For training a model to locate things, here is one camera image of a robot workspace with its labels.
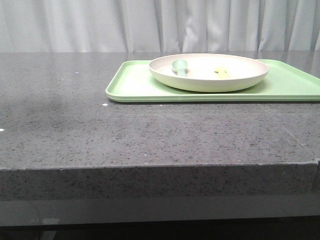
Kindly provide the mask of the grey pleated curtain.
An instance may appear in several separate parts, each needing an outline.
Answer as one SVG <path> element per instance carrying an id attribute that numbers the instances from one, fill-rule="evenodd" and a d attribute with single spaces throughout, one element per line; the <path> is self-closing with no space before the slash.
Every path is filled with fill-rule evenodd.
<path id="1" fill-rule="evenodd" d="M 317 0 L 3 0 L 3 53 L 320 48 Z"/>

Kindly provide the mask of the beige round plate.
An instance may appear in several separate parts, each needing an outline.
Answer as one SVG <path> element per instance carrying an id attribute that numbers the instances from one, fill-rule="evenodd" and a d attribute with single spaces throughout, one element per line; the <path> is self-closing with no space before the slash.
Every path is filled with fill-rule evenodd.
<path id="1" fill-rule="evenodd" d="M 177 76 L 172 70 L 174 60 L 187 61 L 186 77 Z M 224 66 L 229 78 L 220 79 L 217 66 Z M 159 82 L 180 90 L 193 92 L 232 92 L 259 84 L 268 74 L 269 67 L 256 59 L 211 53 L 188 53 L 158 57 L 152 60 L 149 71 Z"/>

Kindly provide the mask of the teal green plastic spoon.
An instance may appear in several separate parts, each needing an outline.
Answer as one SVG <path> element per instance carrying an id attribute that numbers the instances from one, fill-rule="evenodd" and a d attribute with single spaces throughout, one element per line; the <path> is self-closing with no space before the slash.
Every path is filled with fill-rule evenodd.
<path id="1" fill-rule="evenodd" d="M 188 63 L 184 59 L 176 59 L 171 64 L 172 71 L 179 77 L 187 76 Z"/>

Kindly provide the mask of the yellow plastic fork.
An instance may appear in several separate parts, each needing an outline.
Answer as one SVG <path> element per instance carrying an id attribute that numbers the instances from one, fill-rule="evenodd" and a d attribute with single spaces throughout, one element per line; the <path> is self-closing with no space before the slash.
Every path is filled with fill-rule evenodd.
<path id="1" fill-rule="evenodd" d="M 228 79 L 229 74 L 227 69 L 224 66 L 217 66 L 214 70 L 217 73 L 219 79 Z"/>

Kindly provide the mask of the light green plastic tray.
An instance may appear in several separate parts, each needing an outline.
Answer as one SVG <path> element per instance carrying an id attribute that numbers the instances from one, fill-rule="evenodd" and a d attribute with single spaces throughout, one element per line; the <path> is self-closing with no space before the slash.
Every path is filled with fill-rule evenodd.
<path id="1" fill-rule="evenodd" d="M 120 103 L 319 102 L 320 80 L 282 61 L 264 59 L 269 72 L 259 84 L 232 92 L 202 93 L 169 87 L 150 73 L 147 60 L 125 61 L 105 92 Z"/>

